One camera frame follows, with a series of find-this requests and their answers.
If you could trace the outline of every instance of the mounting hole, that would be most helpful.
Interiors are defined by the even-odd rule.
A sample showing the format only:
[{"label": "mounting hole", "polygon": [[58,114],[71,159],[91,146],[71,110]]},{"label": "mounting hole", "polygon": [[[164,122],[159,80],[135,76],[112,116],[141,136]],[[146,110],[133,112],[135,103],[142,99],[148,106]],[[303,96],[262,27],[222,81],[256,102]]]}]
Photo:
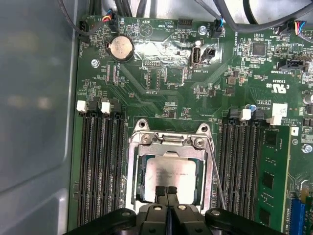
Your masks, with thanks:
[{"label": "mounting hole", "polygon": [[145,123],[143,122],[143,121],[141,121],[140,123],[139,123],[139,127],[141,127],[141,128],[143,128],[143,127],[145,127]]},{"label": "mounting hole", "polygon": [[207,126],[203,126],[203,127],[201,128],[201,130],[202,130],[202,132],[206,132],[206,131],[207,131]]}]

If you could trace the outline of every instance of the black cable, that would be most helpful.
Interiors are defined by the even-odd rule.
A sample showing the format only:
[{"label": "black cable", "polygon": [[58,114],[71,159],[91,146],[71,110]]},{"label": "black cable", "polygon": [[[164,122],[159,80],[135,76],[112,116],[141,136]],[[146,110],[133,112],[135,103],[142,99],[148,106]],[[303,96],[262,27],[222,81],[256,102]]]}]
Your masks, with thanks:
[{"label": "black cable", "polygon": [[138,18],[143,17],[143,15],[145,14],[146,5],[147,5],[147,0],[140,0],[139,5],[138,5],[138,9],[137,9],[136,17],[138,17]]},{"label": "black cable", "polygon": [[202,0],[194,0],[197,4],[199,4],[200,6],[202,6],[202,8],[204,8],[210,15],[212,15],[214,18],[216,18],[217,20],[221,19],[221,16],[219,14],[217,14],[208,4],[206,4],[204,1]]},{"label": "black cable", "polygon": [[94,14],[97,16],[102,15],[102,0],[94,0]]},{"label": "black cable", "polygon": [[246,18],[249,21],[250,24],[258,24],[253,16],[251,6],[250,6],[250,0],[243,0],[244,5],[244,11],[246,14]]},{"label": "black cable", "polygon": [[280,18],[278,20],[263,23],[263,24],[257,24],[257,25],[251,25],[251,24],[236,24],[231,17],[231,14],[227,8],[227,5],[225,4],[224,0],[214,0],[214,3],[216,4],[216,7],[220,11],[222,17],[225,19],[226,23],[230,26],[230,28],[236,32],[239,33],[254,33],[266,30],[268,28],[277,27],[289,20],[298,19],[301,16],[307,14],[308,12],[313,10],[313,3],[310,3],[309,5],[303,7],[302,9],[287,15],[283,18]]},{"label": "black cable", "polygon": [[128,0],[123,0],[126,16],[133,17],[131,7],[129,6]]},{"label": "black cable", "polygon": [[115,5],[119,16],[126,16],[122,0],[115,0]]},{"label": "black cable", "polygon": [[89,0],[88,14],[90,16],[94,14],[94,0]]},{"label": "black cable", "polygon": [[104,24],[103,21],[99,21],[98,23],[96,23],[95,27],[92,28],[90,31],[84,32],[84,31],[82,31],[79,27],[77,27],[77,26],[73,23],[73,21],[71,20],[71,18],[69,17],[68,12],[67,12],[67,10],[66,10],[66,8],[65,8],[65,6],[64,6],[63,0],[58,0],[58,4],[59,4],[60,10],[62,11],[62,13],[63,13],[63,15],[65,16],[65,18],[66,18],[67,22],[69,23],[69,25],[70,25],[73,29],[75,29],[76,32],[78,32],[79,34],[81,34],[81,35],[83,35],[83,36],[90,36],[90,35],[94,34],[94,33],[95,33],[96,31],[98,31],[98,30],[103,26],[103,24]]}]

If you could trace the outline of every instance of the motherboard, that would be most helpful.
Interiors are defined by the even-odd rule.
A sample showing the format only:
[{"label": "motherboard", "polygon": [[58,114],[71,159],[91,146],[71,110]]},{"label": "motherboard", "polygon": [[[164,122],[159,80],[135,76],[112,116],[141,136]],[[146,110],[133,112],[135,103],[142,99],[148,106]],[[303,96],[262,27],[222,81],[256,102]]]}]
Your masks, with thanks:
[{"label": "motherboard", "polygon": [[214,152],[227,210],[311,234],[312,95],[313,45],[294,32],[191,19],[104,24],[79,44],[68,229],[137,210],[158,184],[201,212],[221,207]]}]

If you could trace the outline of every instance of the capacitor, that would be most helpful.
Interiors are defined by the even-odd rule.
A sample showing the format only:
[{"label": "capacitor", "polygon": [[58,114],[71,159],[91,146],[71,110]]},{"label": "capacitor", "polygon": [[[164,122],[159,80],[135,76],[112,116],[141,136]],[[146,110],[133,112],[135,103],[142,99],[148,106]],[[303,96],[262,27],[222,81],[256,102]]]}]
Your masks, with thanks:
[{"label": "capacitor", "polygon": [[304,153],[312,153],[313,152],[313,147],[307,143],[302,145],[302,152]]},{"label": "capacitor", "polygon": [[303,103],[313,104],[313,94],[308,94],[303,98]]},{"label": "capacitor", "polygon": [[114,37],[110,43],[106,44],[106,48],[118,62],[127,62],[134,56],[133,42],[125,35]]},{"label": "capacitor", "polygon": [[253,113],[254,111],[256,111],[256,105],[254,105],[254,104],[247,104],[246,106],[245,106],[245,109],[250,109],[251,110],[251,112]]}]

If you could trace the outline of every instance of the white sticker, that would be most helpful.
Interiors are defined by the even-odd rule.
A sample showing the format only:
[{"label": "white sticker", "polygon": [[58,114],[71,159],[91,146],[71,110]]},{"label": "white sticker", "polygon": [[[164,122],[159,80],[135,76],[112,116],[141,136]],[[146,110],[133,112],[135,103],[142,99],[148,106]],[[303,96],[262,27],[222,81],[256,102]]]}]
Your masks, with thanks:
[{"label": "white sticker", "polygon": [[272,116],[287,117],[288,104],[273,104]]}]

